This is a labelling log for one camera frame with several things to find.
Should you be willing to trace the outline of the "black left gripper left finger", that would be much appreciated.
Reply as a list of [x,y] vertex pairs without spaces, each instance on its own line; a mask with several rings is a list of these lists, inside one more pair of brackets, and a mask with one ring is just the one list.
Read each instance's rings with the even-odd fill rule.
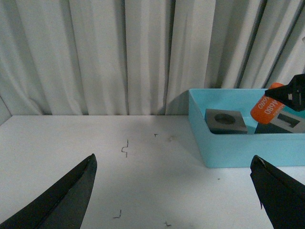
[[97,159],[92,154],[23,209],[2,229],[79,229],[94,186]]

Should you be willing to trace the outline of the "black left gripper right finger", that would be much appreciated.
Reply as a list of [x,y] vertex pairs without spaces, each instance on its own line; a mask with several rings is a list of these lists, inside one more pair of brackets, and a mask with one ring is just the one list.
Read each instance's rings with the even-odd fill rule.
[[305,227],[305,186],[288,174],[255,155],[250,177],[275,229]]

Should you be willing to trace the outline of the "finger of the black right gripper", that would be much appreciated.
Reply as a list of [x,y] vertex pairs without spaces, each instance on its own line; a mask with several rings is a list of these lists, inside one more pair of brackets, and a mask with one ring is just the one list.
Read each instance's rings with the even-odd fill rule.
[[265,96],[273,98],[296,112],[305,110],[305,74],[297,74],[288,85],[265,91]]

